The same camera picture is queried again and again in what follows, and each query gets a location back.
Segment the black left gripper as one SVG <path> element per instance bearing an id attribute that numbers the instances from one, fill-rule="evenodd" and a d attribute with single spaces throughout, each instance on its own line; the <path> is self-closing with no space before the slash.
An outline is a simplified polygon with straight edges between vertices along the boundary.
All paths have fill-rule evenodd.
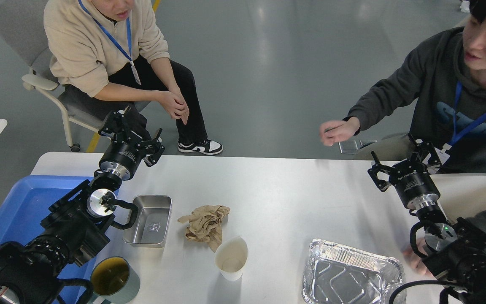
<path id="1" fill-rule="evenodd" d="M 159 128 L 154 138 L 143 141 L 142 137 L 132 132 L 124 111 L 110 112 L 99 129 L 100 136 L 112 136 L 108 150 L 100 159 L 100 171 L 112 173 L 126 181 L 134 177 L 142 160 L 147 167 L 154 166 L 165 151 L 160 136 L 162 131 Z"/>

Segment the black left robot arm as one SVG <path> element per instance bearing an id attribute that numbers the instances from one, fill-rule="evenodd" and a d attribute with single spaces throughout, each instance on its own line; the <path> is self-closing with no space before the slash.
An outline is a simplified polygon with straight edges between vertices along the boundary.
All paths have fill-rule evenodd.
<path id="1" fill-rule="evenodd" d="M 49 207 L 42 219 L 44 231 L 26 245 L 16 241 L 0 244 L 0 303 L 63 304 L 65 287 L 81 287 L 77 303 L 86 304 L 93 296 L 92 283 L 83 278 L 60 278 L 68 264 L 81 267 L 102 250 L 110 239 L 109 227 L 131 228 L 139 209 L 116 198 L 123 181 L 132 179 L 141 162 L 158 163 L 165 147 L 162 129 L 145 140 L 129 125 L 127 112 L 106 116 L 98 133 L 111 144 L 100 159 L 92 180 L 84 180 Z"/>

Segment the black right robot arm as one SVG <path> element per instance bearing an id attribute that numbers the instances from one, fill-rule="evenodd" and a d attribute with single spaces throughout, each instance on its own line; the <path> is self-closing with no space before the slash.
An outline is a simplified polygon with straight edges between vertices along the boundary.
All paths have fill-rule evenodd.
<path id="1" fill-rule="evenodd" d="M 447 219 L 429 172 L 441 166 L 439 156 L 431 142 L 416 142 L 410 134 L 408 138 L 414 146 L 409 158 L 390 167 L 372 151 L 374 164 L 368 174 L 382 192 L 392 185 L 403 206 L 417 217 L 410 229 L 410 247 L 435 279 L 406 283 L 389 302 L 415 285 L 441 285 L 441 304 L 449 297 L 464 304 L 486 304 L 486 233 L 462 217 L 455 223 Z"/>

